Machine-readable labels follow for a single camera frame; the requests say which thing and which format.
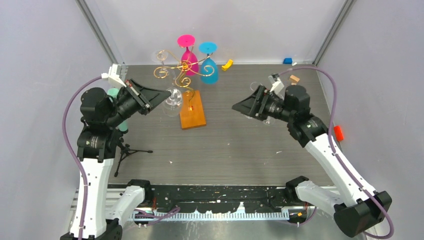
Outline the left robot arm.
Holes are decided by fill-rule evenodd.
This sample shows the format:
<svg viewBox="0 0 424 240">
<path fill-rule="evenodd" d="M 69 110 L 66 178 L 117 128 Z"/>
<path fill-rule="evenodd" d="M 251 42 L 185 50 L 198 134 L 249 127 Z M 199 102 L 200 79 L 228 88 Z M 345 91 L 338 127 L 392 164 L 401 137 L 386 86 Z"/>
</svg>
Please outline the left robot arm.
<svg viewBox="0 0 424 240">
<path fill-rule="evenodd" d="M 81 86 L 80 112 L 83 128 L 77 139 L 77 149 L 71 150 L 79 168 L 79 189 L 76 213 L 64 240 L 120 240 L 123 228 L 135 209 L 148 207 L 154 199 L 148 180 L 130 180 L 124 193 L 110 210 L 106 209 L 109 176 L 117 149 L 122 158 L 131 153 L 124 143 L 119 125 L 135 113 L 149 114 L 170 97 L 168 90 L 142 86 L 133 79 L 119 84 L 116 96 L 101 87 Z"/>
</svg>

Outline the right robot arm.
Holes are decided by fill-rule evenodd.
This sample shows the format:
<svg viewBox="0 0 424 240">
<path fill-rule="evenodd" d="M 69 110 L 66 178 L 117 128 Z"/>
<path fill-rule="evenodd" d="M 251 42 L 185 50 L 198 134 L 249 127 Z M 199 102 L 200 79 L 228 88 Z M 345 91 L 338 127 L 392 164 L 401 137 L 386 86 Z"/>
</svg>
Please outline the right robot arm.
<svg viewBox="0 0 424 240">
<path fill-rule="evenodd" d="M 338 149 L 323 121 L 311 113 L 310 96 L 300 85 L 286 88 L 284 97 L 259 86 L 232 109 L 253 119 L 267 118 L 287 123 L 289 134 L 310 153 L 337 188 L 337 193 L 298 176 L 285 184 L 291 205 L 306 202 L 333 216 L 338 228 L 353 238 L 381 223 L 392 204 L 386 191 L 378 192 Z"/>
</svg>

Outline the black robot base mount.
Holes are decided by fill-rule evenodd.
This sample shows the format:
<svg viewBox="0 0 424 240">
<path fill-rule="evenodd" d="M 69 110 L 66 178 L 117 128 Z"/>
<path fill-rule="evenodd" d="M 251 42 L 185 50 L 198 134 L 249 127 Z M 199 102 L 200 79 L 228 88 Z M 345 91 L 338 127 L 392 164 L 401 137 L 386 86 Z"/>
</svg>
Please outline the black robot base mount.
<svg viewBox="0 0 424 240">
<path fill-rule="evenodd" d="M 283 186 L 153 184 L 128 220 L 140 227 L 176 221 L 282 221 L 300 227 L 317 208 L 289 199 Z"/>
</svg>

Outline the clear flute glass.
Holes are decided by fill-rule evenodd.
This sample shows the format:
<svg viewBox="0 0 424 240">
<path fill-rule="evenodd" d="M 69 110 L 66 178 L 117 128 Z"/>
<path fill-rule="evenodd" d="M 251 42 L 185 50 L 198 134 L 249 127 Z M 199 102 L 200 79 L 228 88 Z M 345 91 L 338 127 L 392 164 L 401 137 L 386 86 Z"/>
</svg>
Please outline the clear flute glass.
<svg viewBox="0 0 424 240">
<path fill-rule="evenodd" d="M 257 96 L 257 93 L 256 93 L 257 88 L 262 86 L 262 85 L 263 84 L 261 82 L 258 82 L 258 81 L 254 81 L 250 84 L 249 87 L 250 87 L 250 90 L 252 91 L 254 97 Z"/>
</svg>

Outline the small black tripod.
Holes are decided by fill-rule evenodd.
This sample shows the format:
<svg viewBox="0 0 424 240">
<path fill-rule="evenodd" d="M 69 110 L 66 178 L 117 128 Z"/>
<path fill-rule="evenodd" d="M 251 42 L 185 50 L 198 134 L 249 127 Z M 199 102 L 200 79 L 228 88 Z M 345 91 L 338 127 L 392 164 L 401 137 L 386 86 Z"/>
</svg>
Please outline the small black tripod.
<svg viewBox="0 0 424 240">
<path fill-rule="evenodd" d="M 120 148 L 120 157 L 119 157 L 119 160 L 118 160 L 116 170 L 114 172 L 115 178 L 119 175 L 119 170 L 120 170 L 121 164 L 126 158 L 128 158 L 129 156 L 134 155 L 136 153 L 152 154 L 154 152 L 153 150 L 131 149 L 131 146 L 129 144 L 125 143 L 125 140 L 122 136 L 119 138 L 119 142 L 117 143 L 117 146 Z"/>
</svg>

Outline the orange wooden rack base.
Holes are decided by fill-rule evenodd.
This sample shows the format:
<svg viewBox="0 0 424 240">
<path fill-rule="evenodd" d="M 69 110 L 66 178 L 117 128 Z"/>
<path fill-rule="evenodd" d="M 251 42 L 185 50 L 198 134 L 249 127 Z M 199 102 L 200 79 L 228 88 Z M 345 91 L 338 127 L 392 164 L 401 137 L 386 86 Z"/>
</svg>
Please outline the orange wooden rack base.
<svg viewBox="0 0 424 240">
<path fill-rule="evenodd" d="M 183 130 L 205 127 L 207 125 L 202 98 L 199 90 L 182 95 L 182 107 L 179 113 L 180 124 Z"/>
</svg>

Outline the clear ribbed wine glass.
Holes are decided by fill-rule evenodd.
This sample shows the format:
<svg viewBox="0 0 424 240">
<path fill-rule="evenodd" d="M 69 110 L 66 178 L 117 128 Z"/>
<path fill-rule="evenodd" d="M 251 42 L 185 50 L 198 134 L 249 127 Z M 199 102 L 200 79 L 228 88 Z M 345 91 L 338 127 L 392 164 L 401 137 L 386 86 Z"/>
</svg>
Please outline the clear ribbed wine glass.
<svg viewBox="0 0 424 240">
<path fill-rule="evenodd" d="M 263 123 L 264 125 L 267 125 L 267 126 L 271 126 L 271 125 L 273 125 L 275 122 L 276 122 L 276 120 L 275 120 L 273 117 L 270 117 L 270 116 L 268 116 L 266 119 L 264 119 L 264 120 L 262 121 L 262 123 Z"/>
</svg>

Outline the blue wine glass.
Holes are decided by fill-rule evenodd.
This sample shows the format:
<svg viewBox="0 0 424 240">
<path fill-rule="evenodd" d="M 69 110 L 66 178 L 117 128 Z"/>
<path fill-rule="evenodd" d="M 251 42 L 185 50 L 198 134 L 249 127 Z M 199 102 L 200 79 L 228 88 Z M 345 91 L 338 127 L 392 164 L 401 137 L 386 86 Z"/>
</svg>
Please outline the blue wine glass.
<svg viewBox="0 0 424 240">
<path fill-rule="evenodd" d="M 217 50 L 217 45 L 214 42 L 203 42 L 199 45 L 198 49 L 201 53 L 206 55 L 205 60 L 201 63 L 200 79 L 205 84 L 215 84 L 219 80 L 219 71 L 217 64 L 212 59 L 212 54 Z"/>
</svg>

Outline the wooden toy block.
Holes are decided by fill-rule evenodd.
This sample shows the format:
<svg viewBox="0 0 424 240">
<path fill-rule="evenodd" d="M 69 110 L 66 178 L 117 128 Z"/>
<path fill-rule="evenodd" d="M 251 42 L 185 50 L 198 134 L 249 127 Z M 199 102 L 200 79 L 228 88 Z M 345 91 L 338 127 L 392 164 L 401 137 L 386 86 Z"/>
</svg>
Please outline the wooden toy block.
<svg viewBox="0 0 424 240">
<path fill-rule="evenodd" d="M 297 85 L 299 83 L 299 81 L 300 81 L 300 78 L 297 77 L 297 76 L 295 76 L 295 75 L 291 75 L 289 77 L 289 80 L 290 80 L 290 82 L 291 82 L 292 85 Z"/>
</svg>

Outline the red toy block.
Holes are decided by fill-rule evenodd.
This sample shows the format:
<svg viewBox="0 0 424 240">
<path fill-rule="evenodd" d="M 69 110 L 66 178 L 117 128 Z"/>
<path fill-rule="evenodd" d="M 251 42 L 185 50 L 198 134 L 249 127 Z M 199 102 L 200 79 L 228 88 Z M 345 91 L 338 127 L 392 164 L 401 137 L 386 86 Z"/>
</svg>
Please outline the red toy block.
<svg viewBox="0 0 424 240">
<path fill-rule="evenodd" d="M 333 127 L 334 135 L 338 142 L 341 142 L 345 139 L 342 127 L 340 125 L 336 125 Z"/>
</svg>

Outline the blue toy block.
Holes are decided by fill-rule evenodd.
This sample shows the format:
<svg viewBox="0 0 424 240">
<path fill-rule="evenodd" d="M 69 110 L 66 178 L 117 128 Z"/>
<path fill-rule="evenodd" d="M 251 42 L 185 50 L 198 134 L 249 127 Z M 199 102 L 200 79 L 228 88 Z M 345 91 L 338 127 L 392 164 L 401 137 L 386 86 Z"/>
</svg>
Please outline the blue toy block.
<svg viewBox="0 0 424 240">
<path fill-rule="evenodd" d="M 283 64 L 285 65 L 292 65 L 293 64 L 293 59 L 291 57 L 286 57 L 283 59 Z"/>
</svg>

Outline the pink wine glass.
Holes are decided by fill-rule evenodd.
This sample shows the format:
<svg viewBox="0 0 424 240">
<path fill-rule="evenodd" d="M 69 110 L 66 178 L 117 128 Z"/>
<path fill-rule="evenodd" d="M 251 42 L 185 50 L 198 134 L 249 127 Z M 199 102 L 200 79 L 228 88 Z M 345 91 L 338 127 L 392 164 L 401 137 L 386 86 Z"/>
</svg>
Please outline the pink wine glass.
<svg viewBox="0 0 424 240">
<path fill-rule="evenodd" d="M 199 61 L 197 56 L 193 53 L 195 45 L 195 37 L 190 34 L 181 35 L 177 39 L 177 44 L 181 48 L 185 48 L 185 52 L 181 56 L 181 69 L 187 76 L 194 76 L 199 72 Z"/>
</svg>

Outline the yellow toy block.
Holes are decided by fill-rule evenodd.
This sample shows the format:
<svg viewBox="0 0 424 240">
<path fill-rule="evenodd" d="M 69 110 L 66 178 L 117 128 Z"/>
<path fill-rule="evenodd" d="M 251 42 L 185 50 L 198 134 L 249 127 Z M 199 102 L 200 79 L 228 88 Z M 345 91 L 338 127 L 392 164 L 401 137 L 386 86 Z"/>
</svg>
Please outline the yellow toy block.
<svg viewBox="0 0 424 240">
<path fill-rule="evenodd" d="M 232 67 L 234 61 L 229 59 L 224 65 L 221 66 L 221 70 L 226 72 L 230 67 Z"/>
</svg>

